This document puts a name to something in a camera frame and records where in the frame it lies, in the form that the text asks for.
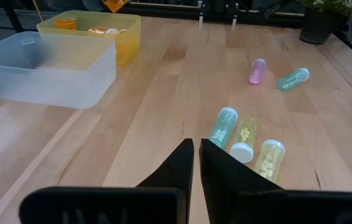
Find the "potted plant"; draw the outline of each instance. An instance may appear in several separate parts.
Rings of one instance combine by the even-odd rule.
[[[306,7],[300,40],[324,44],[339,23],[352,12],[352,0],[300,0]]]

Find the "wooden table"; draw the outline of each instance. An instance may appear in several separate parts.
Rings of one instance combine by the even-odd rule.
[[[135,186],[184,138],[198,152],[224,106],[258,120],[249,167],[263,140],[277,139],[281,187],[352,191],[352,50],[335,36],[303,43],[287,28],[197,25],[143,17],[140,52],[91,109],[0,100],[0,223],[17,223],[21,200],[42,187]],[[256,58],[267,72],[250,86]],[[310,79],[278,90],[299,67]],[[198,154],[193,178],[190,220],[208,223]]]

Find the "black plant pot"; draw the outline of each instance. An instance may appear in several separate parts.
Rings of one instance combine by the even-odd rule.
[[[342,20],[341,14],[307,8],[299,39],[309,44],[324,44]]]

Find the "pink pill bottle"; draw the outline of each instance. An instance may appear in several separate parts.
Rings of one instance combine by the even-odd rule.
[[[264,71],[266,71],[266,62],[261,58],[256,59],[252,64],[251,73],[249,74],[249,84],[260,84],[263,80]]]

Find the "yellow plastic bin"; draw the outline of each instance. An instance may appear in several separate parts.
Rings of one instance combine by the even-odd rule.
[[[76,30],[56,29],[54,21],[59,19],[75,20]],[[120,32],[119,34],[96,34],[89,31],[92,27],[115,28],[117,30],[126,29],[126,32]],[[112,38],[115,40],[116,45],[117,65],[128,63],[132,56],[139,50],[140,27],[140,16],[86,11],[63,12],[37,25],[38,31],[42,33]]]

